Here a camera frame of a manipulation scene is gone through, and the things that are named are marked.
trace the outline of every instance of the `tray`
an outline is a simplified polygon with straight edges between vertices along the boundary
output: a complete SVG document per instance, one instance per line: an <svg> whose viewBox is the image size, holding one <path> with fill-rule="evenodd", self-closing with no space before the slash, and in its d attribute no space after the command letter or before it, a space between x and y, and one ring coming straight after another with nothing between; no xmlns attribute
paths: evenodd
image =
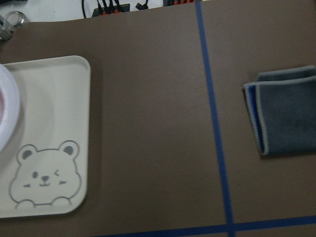
<svg viewBox="0 0 316 237"><path fill-rule="evenodd" d="M4 66L21 109L0 153L0 218L70 212L87 189L90 65L67 56Z"/></svg>

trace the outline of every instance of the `folded cloth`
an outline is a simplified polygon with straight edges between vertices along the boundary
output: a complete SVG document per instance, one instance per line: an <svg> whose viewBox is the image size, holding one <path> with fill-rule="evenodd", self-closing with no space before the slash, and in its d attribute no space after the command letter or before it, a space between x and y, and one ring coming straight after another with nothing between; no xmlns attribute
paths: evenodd
<svg viewBox="0 0 316 237"><path fill-rule="evenodd" d="M243 85L263 155L316 151L316 67L259 73Z"/></svg>

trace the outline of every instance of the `white bowl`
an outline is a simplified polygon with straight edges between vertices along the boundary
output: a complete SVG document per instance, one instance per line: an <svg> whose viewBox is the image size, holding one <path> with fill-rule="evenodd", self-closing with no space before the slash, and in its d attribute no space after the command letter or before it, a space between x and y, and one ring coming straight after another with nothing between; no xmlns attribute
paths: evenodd
<svg viewBox="0 0 316 237"><path fill-rule="evenodd" d="M9 70L0 64L0 153L14 131L19 112L18 86Z"/></svg>

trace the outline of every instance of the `microfiber cloth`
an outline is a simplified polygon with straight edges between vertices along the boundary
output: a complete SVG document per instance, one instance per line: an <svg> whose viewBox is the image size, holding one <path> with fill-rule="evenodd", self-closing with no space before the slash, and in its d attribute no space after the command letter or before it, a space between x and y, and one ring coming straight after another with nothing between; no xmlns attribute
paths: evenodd
<svg viewBox="0 0 316 237"><path fill-rule="evenodd" d="M259 73L243 85L262 155L316 151L316 67Z"/></svg>

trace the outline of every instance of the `black cable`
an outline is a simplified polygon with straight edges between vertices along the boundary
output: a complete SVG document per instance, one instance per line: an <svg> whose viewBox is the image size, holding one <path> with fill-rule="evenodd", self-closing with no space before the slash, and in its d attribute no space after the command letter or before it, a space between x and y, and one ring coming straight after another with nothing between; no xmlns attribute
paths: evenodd
<svg viewBox="0 0 316 237"><path fill-rule="evenodd" d="M85 11L84 11L84 0L81 0L81 7L82 7L83 17L84 17L84 18L87 18L87 17L85 16Z"/></svg>

